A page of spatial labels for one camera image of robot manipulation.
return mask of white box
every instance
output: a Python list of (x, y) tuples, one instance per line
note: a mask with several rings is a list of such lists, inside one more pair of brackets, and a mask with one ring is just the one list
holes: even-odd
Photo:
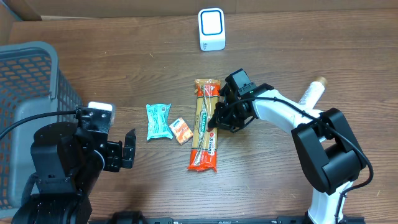
[(202, 9), (198, 14), (199, 39), (202, 51), (225, 48), (224, 12), (218, 8)]

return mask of cable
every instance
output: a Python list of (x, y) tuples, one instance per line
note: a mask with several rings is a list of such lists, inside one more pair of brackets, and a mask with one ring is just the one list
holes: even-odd
[(332, 128), (331, 126), (329, 126), (329, 125), (327, 125), (326, 123), (324, 123), (321, 119), (316, 118), (316, 117), (313, 117), (313, 116), (309, 115), (308, 113), (306, 113), (305, 111), (300, 110), (298, 107), (296, 107), (295, 105), (289, 103), (288, 101), (281, 100), (281, 99), (276, 98), (276, 97), (273, 97), (273, 98), (272, 98), (272, 97), (252, 97), (252, 98), (247, 98), (247, 99), (241, 99), (241, 100), (235, 101), (235, 102), (233, 102), (233, 103), (227, 105), (225, 111), (227, 111), (228, 109), (232, 108), (233, 106), (235, 106), (235, 105), (238, 104), (238, 103), (245, 102), (245, 101), (254, 101), (254, 100), (271, 100), (271, 101), (278, 101), (278, 102), (280, 102), (280, 103), (283, 103), (283, 104), (285, 104), (285, 105), (291, 107), (293, 110), (299, 112), (299, 113), (302, 114), (303, 116), (308, 117), (308, 118), (310, 118), (310, 119), (312, 119), (312, 120), (314, 120), (314, 121), (317, 121), (320, 125), (322, 125), (324, 128), (326, 128), (327, 130), (329, 130), (332, 134), (334, 134), (335, 136), (339, 137), (339, 138), (342, 139), (343, 141), (347, 142), (347, 143), (354, 149), (355, 153), (357, 153), (357, 155), (359, 155), (360, 157), (362, 157), (363, 160), (365, 160), (365, 163), (366, 163), (366, 165), (367, 165), (368, 168), (369, 168), (369, 177), (368, 177), (368, 179), (365, 180), (363, 183), (360, 183), (360, 184), (357, 184), (357, 185), (355, 185), (355, 186), (349, 187), (349, 188), (343, 190), (343, 191), (340, 193), (340, 197), (339, 197), (339, 199), (338, 199), (337, 209), (336, 209), (336, 213), (335, 213), (335, 219), (336, 219), (335, 221), (336, 221), (336, 224), (337, 224), (337, 223), (338, 223), (338, 218), (339, 218), (338, 215), (339, 215), (339, 212), (340, 212), (341, 204), (342, 204), (342, 202), (343, 202), (343, 198), (347, 197), (346, 194), (347, 194), (348, 192), (352, 191), (352, 190), (359, 189), (359, 188), (361, 188), (361, 187), (364, 187), (364, 186), (368, 185), (368, 184), (373, 180), (374, 171), (373, 171), (373, 166), (372, 166), (371, 162), (369, 161), (369, 159), (368, 159), (368, 158), (365, 156), (365, 154), (363, 154), (363, 152), (361, 152), (361, 150), (359, 150), (350, 140), (348, 140), (346, 137), (344, 137), (342, 134), (340, 134), (340, 133), (339, 133), (338, 131), (336, 131), (334, 128)]
[(15, 122), (14, 124), (12, 124), (11, 126), (9, 126), (8, 128), (6, 128), (1, 134), (0, 134), (0, 140), (2, 140), (5, 135), (12, 131), (14, 128), (20, 126), (21, 124), (24, 124), (28, 121), (32, 121), (34, 119), (39, 119), (39, 118), (45, 118), (48, 116), (56, 116), (56, 115), (68, 115), (68, 114), (76, 114), (76, 111), (57, 111), (57, 112), (49, 112), (49, 113), (43, 113), (43, 114), (38, 114), (38, 115), (33, 115), (30, 116), (28, 118), (22, 119), (20, 121)]

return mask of snack package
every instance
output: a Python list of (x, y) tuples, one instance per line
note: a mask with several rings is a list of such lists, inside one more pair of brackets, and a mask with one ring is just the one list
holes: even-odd
[(147, 105), (148, 114), (148, 136), (147, 141), (155, 138), (173, 139), (173, 134), (167, 125), (167, 118), (171, 104)]
[(176, 119), (169, 127), (180, 145), (186, 143), (193, 136), (191, 129), (182, 118)]
[(218, 90), (221, 80), (195, 80), (197, 86), (197, 112), (193, 130), (192, 150), (188, 170), (203, 171), (213, 169), (217, 172), (217, 129), (207, 131), (207, 122), (211, 119), (220, 98)]

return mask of blue-gray plastic crate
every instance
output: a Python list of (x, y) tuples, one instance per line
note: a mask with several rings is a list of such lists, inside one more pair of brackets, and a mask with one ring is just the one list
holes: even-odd
[[(45, 42), (0, 47), (0, 93), (0, 131), (20, 119), (73, 110), (81, 104), (81, 98), (58, 68), (55, 49)], [(73, 115), (30, 121), (0, 141), (0, 217), (15, 214), (21, 206), (25, 183), (35, 172), (30, 156), (33, 134), (58, 121), (73, 121)]]

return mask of basket hole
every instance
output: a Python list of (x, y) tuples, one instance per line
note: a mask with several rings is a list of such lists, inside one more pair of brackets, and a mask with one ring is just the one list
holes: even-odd
[(15, 65), (17, 62), (14, 60), (10, 60), (6, 62), (8, 65)]
[(28, 58), (19, 59), (20, 63), (28, 63), (30, 62)]
[(29, 64), (25, 64), (24, 66), (27, 67), (27, 68), (32, 68), (32, 67), (34, 67), (35, 65), (32, 64), (32, 63), (29, 63)]

